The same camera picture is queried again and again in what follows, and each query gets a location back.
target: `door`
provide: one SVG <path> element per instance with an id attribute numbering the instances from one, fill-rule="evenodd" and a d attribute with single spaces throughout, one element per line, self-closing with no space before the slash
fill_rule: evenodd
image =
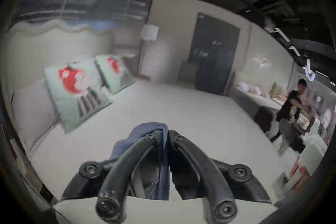
<path id="1" fill-rule="evenodd" d="M 198 13 L 188 61 L 197 63 L 197 90 L 222 95 L 229 79 L 239 29 Z"/>

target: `ceiling light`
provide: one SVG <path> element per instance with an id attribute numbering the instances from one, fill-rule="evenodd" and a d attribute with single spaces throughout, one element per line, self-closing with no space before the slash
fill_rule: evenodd
<path id="1" fill-rule="evenodd" d="M 296 47 L 291 46 L 291 47 L 289 47 L 289 49 L 294 50 L 294 52 L 296 53 L 297 56 L 301 56 L 300 53 L 297 51 Z"/>
<path id="2" fill-rule="evenodd" d="M 321 73 L 321 72 L 319 72 L 319 71 L 316 71 L 316 70 L 315 70 L 315 72 L 316 72 L 316 73 L 319 73 L 320 75 L 324 75 L 326 78 L 329 78 L 327 75 L 325 75 L 325 74 L 322 74 L 322 73 Z"/>
<path id="3" fill-rule="evenodd" d="M 281 34 L 281 36 L 287 41 L 290 42 L 290 40 L 288 39 L 288 37 L 279 29 L 279 28 L 275 28 L 275 30 L 277 30 L 277 32 L 279 34 Z"/>
<path id="4" fill-rule="evenodd" d="M 307 59 L 307 71 L 311 74 L 312 70 L 310 69 L 310 59 Z"/>
<path id="5" fill-rule="evenodd" d="M 19 17 L 37 15 L 37 14 L 52 14 L 52 13 L 65 13 L 65 14 L 86 14 L 86 10 L 61 10 L 61 9 L 44 9 L 28 13 L 20 14 Z"/>
<path id="6" fill-rule="evenodd" d="M 315 79 L 315 73 L 314 72 L 308 73 L 308 68 L 305 69 L 305 73 L 309 81 L 313 81 Z"/>

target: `mattress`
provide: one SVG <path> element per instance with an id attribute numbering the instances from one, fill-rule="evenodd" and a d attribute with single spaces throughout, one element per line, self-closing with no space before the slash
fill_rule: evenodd
<path id="1" fill-rule="evenodd" d="M 83 162 L 110 157 L 114 144 L 144 122 L 162 122 L 199 146 L 210 158 L 249 166 L 273 203 L 272 183 L 284 171 L 270 141 L 232 99 L 179 86 L 137 81 L 114 103 L 70 134 L 57 125 L 31 164 L 58 199 Z"/>

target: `wall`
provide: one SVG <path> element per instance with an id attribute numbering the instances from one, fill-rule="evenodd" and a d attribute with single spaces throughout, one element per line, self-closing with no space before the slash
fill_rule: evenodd
<path id="1" fill-rule="evenodd" d="M 277 81 L 287 88 L 293 63 L 289 53 L 257 25 L 199 0 L 153 0 L 148 23 L 157 25 L 159 33 L 156 41 L 146 45 L 141 66 L 143 75 L 149 76 L 152 81 L 176 82 L 181 64 L 189 56 L 199 12 L 240 29 L 231 70 L 231 74 L 236 74 L 235 82 L 259 84 L 264 90 L 270 91 Z M 269 58 L 272 66 L 261 70 L 260 63 L 253 58 L 262 57 Z"/>
<path id="2" fill-rule="evenodd" d="M 270 62 L 261 66 L 259 60 L 267 58 Z M 251 38 L 246 62 L 242 70 L 242 81 L 254 83 L 269 92 L 274 82 L 287 89 L 294 60 L 290 54 L 270 34 L 252 24 Z"/>
<path id="3" fill-rule="evenodd" d="M 153 0 L 148 23 L 159 27 L 156 41 L 145 48 L 141 74 L 152 81 L 174 83 L 181 64 L 188 59 L 197 15 L 202 12 L 240 29 L 232 71 L 244 65 L 251 23 L 223 8 L 199 0 Z"/>

